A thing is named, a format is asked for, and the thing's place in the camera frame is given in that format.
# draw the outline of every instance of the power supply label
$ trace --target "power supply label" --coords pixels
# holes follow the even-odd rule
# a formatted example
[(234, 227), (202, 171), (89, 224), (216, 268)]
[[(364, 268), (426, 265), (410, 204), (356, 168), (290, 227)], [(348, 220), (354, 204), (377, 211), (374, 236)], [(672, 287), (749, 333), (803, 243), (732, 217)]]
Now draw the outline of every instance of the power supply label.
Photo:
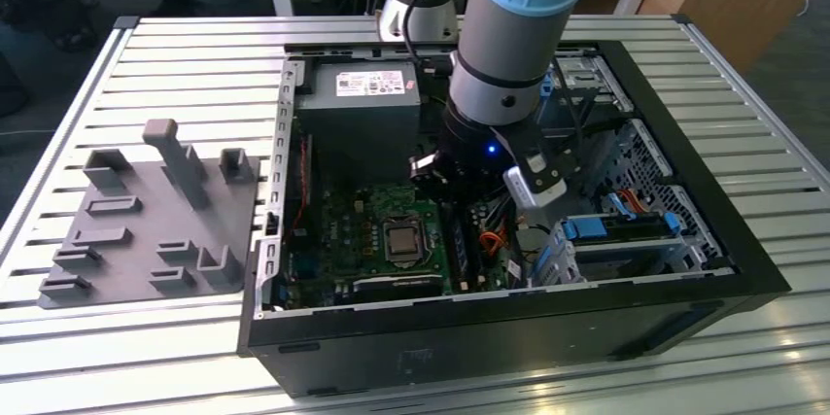
[(404, 94), (402, 72), (344, 72), (337, 75), (337, 97)]

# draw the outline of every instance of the floor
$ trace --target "floor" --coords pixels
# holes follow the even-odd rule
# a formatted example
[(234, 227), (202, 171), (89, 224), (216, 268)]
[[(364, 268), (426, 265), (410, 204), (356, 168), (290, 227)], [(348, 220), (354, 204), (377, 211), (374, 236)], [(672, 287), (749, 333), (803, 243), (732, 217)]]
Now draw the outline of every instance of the floor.
[[(95, 30), (109, 31), (121, 15), (146, 16), (160, 9), (161, 0), (89, 0)], [(338, 0), (341, 9), (357, 0)], [(268, 16), (269, 0), (197, 0), (194, 16)], [(324, 9), (322, 5), (312, 10)], [(19, 33), (0, 25), (0, 53), (5, 55), (31, 94), (29, 104), (0, 118), (0, 224), (11, 209), (22, 185), (47, 145), (50, 134), (3, 135), (19, 130), (50, 130), (59, 124), (74, 92), (97, 55), (97, 50), (58, 52), (37, 32)], [(830, 166), (830, 0), (809, 0), (807, 12), (793, 19), (755, 68), (745, 74), (780, 119), (807, 148)]]

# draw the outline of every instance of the red cable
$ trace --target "red cable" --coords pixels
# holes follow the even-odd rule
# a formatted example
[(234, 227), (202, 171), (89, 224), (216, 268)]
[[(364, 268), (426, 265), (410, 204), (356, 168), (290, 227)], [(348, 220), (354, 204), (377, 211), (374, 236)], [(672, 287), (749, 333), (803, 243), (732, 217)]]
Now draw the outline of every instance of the red cable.
[(645, 208), (639, 202), (639, 199), (636, 198), (636, 195), (633, 194), (633, 191), (631, 191), (629, 189), (619, 190), (617, 194), (624, 198), (624, 200), (627, 201), (627, 204), (631, 205), (631, 209), (633, 210), (635, 213), (641, 214), (647, 212)]
[(294, 217), (294, 221), (292, 222), (292, 225), (290, 225), (290, 232), (288, 233), (289, 235), (297, 229), (297, 225), (300, 223), (300, 218), (301, 218), (301, 212), (305, 209), (305, 198), (306, 198), (306, 193), (305, 193), (306, 192), (306, 188), (305, 188), (305, 140), (301, 140), (300, 142), (300, 192), (301, 192), (300, 210), (297, 211), (297, 216)]

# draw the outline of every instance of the black computer chassis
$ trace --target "black computer chassis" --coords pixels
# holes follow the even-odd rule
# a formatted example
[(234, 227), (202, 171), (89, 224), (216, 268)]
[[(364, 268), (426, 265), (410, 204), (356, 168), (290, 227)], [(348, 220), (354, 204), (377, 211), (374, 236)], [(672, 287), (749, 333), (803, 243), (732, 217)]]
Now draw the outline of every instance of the black computer chassis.
[[(735, 274), (597, 289), (516, 291), (506, 298), (320, 312), (254, 320), (248, 264), (238, 354), (256, 357), (290, 397), (473, 378), (663, 353), (725, 316), (757, 309), (789, 287), (621, 43), (563, 42), (603, 55), (640, 118), (709, 226)], [(446, 44), (418, 44), (442, 48)], [(286, 53), (400, 45), (286, 46)]]

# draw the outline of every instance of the aluminum workbench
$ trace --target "aluminum workbench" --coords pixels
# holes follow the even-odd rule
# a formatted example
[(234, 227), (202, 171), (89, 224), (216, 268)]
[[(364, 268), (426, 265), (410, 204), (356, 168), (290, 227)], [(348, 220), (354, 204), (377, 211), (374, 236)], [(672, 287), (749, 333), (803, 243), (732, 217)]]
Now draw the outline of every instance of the aluminum workbench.
[(653, 358), (297, 400), (254, 359), (234, 356), (241, 294), (41, 310), (37, 287), (79, 204), (90, 149), (158, 157), (140, 145), (142, 124), (172, 118), (200, 156), (241, 147), (266, 172), (281, 46), (376, 39), (364, 17), (142, 19), (110, 34), (0, 232), (0, 413), (827, 409), (827, 172), (692, 25), (573, 17), (564, 38), (623, 41), (781, 269), (788, 295)]

